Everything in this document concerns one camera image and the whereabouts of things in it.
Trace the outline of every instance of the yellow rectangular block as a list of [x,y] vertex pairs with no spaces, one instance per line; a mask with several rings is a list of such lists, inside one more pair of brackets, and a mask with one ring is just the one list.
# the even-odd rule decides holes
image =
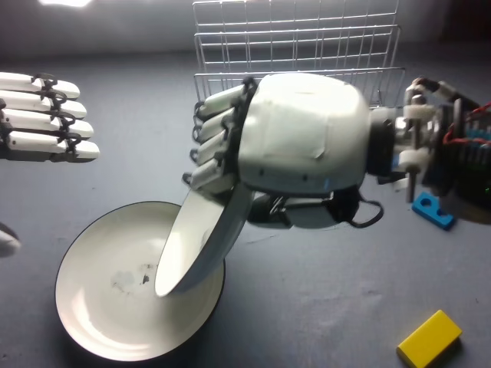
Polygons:
[[461,333],[462,330],[439,310],[399,344],[397,354],[411,368],[424,368]]

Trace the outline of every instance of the bright light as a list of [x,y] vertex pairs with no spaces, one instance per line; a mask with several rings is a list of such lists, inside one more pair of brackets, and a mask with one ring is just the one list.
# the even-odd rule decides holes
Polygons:
[[66,5],[81,8],[92,0],[39,0],[43,5]]

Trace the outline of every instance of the black rim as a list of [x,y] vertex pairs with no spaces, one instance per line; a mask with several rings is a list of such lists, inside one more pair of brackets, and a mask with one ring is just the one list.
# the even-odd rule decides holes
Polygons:
[[161,355],[158,355],[158,356],[153,356],[151,358],[147,358],[147,359],[142,359],[142,360],[114,360],[114,359],[111,359],[111,358],[107,358],[105,356],[100,356],[100,355],[97,355],[96,353],[92,353],[91,351],[89,351],[88,349],[86,349],[85,347],[83,347],[82,345],[80,345],[78,343],[78,341],[76,341],[67,331],[67,328],[64,326],[63,324],[63,321],[61,320],[61,317],[60,317],[60,313],[58,311],[58,303],[56,301],[56,289],[58,287],[58,276],[60,275],[60,269],[61,269],[61,265],[63,264],[63,261],[65,259],[65,257],[67,256],[68,252],[70,251],[71,247],[73,246],[73,244],[75,244],[75,242],[78,240],[78,238],[80,238],[80,236],[82,234],[85,233],[85,231],[90,228],[94,223],[96,223],[97,221],[99,221],[100,219],[102,219],[103,217],[115,212],[115,211],[118,211],[120,209],[124,209],[125,207],[129,207],[131,205],[140,205],[140,204],[143,204],[143,203],[159,203],[159,204],[163,204],[163,205],[174,205],[178,208],[181,208],[180,205],[177,205],[176,203],[171,203],[171,202],[163,202],[163,201],[142,201],[142,202],[135,202],[135,203],[130,203],[129,205],[122,205],[121,207],[118,207],[117,209],[113,209],[112,211],[109,211],[108,213],[105,213],[103,214],[102,216],[98,217],[97,219],[93,220],[84,230],[81,231],[80,234],[77,235],[77,237],[72,241],[72,243],[70,244],[70,246],[68,247],[67,251],[64,253],[63,255],[63,258],[61,259],[61,262],[60,262],[60,265],[58,267],[58,272],[56,273],[56,279],[55,279],[55,282],[54,282],[54,306],[56,308],[56,313],[58,315],[58,319],[59,321],[61,322],[61,325],[63,326],[66,334],[80,347],[82,347],[85,351],[87,351],[88,353],[90,354],[93,354],[95,355],[96,357],[100,357],[102,359],[106,359],[106,360],[111,360],[111,361],[115,361],[115,362],[122,362],[122,363],[131,363],[131,362],[146,362],[146,361],[150,361],[150,360],[156,360],[160,357],[164,357],[166,356],[168,353],[170,352],[173,352],[179,348],[181,348],[182,346],[186,345],[186,343],[191,340],[195,335],[197,335],[207,324],[208,324],[208,321],[211,319],[211,317],[214,315],[215,311],[216,311],[216,307],[218,306],[218,303],[220,302],[220,300],[222,299],[222,294],[223,294],[223,288],[225,287],[225,279],[226,279],[226,263],[225,263],[225,259],[223,260],[223,279],[222,279],[222,286],[220,288],[220,293],[218,295],[218,298],[216,299],[216,303],[215,305],[213,306],[213,309],[211,311],[211,313],[209,314],[209,316],[205,319],[205,321],[203,322],[203,324],[198,328],[198,330],[196,330],[195,333],[193,333],[193,335],[191,335],[186,341],[184,341],[183,343],[181,343],[180,345],[174,347],[172,350],[169,350],[167,351],[166,353],[164,354],[161,354]]

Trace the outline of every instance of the metal wire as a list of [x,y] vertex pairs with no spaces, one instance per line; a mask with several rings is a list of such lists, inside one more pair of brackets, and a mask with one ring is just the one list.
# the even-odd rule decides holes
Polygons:
[[399,0],[209,0],[193,3],[198,98],[271,73],[303,71],[358,87],[372,106],[395,106]]

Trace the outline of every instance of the white robotic hand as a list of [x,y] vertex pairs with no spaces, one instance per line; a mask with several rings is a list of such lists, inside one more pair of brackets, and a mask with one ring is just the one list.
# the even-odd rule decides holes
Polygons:
[[238,181],[265,193],[249,216],[256,225],[364,227],[383,210],[371,202],[379,214],[353,222],[366,202],[358,189],[365,173],[390,172],[393,131],[387,113],[371,114],[361,92],[340,80],[303,73],[272,74],[260,84],[249,78],[195,106],[200,146],[190,156],[198,168],[183,180],[217,198]]
[[84,163],[99,156],[77,86],[49,74],[0,73],[0,158]]

